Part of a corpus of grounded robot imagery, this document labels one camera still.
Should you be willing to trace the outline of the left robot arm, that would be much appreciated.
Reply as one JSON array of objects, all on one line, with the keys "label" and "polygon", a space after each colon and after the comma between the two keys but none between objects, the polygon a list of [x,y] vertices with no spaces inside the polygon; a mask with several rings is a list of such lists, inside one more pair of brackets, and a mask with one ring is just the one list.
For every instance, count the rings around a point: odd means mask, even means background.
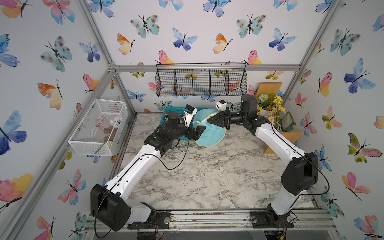
[{"label": "left robot arm", "polygon": [[184,113],[168,111],[150,134],[131,162],[106,184],[96,184],[91,190],[91,215],[112,231],[117,232],[126,224],[149,223],[156,219],[156,209],[141,202],[129,205],[128,198],[147,170],[170,150],[175,140],[186,137],[198,140],[206,127],[191,126],[197,109],[187,105]]}]

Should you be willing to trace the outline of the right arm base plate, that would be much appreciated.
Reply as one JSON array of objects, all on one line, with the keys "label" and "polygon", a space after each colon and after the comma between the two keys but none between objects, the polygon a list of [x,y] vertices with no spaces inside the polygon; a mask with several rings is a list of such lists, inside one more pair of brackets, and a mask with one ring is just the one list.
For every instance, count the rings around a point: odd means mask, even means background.
[{"label": "right arm base plate", "polygon": [[290,214],[276,215],[274,211],[250,212],[250,221],[254,229],[293,228],[293,220],[288,221]]}]

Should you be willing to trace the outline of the teal mesh laundry bag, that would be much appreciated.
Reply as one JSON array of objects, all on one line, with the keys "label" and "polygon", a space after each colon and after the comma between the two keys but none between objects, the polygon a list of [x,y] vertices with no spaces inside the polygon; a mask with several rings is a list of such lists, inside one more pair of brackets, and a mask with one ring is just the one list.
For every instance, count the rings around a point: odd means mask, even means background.
[{"label": "teal mesh laundry bag", "polygon": [[226,129],[209,124],[208,119],[216,115],[218,111],[214,109],[199,110],[193,118],[192,124],[195,129],[197,127],[206,127],[196,143],[201,147],[211,147],[218,144],[225,136]]}]

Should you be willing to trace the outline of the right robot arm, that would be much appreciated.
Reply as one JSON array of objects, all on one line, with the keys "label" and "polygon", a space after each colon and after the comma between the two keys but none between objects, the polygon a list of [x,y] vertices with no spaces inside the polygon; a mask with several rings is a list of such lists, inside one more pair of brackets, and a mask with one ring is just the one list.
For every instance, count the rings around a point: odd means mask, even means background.
[{"label": "right robot arm", "polygon": [[318,182],[318,157],[306,153],[283,136],[266,117],[258,111],[258,103],[251,95],[241,96],[241,106],[236,112],[230,111],[224,100],[216,102],[219,111],[208,118],[208,123],[227,130],[231,125],[241,125],[253,136],[262,140],[282,160],[286,168],[281,176],[282,188],[268,212],[273,217],[286,216],[299,196]]}]

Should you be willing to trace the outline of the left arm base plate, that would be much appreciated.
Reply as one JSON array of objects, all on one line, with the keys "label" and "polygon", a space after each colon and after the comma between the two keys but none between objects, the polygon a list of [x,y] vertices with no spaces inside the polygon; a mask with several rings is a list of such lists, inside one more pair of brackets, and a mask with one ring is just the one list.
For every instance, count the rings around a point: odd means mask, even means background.
[{"label": "left arm base plate", "polygon": [[149,219],[144,223],[134,222],[127,224],[128,230],[167,230],[171,222],[171,214],[168,212],[151,213]]}]

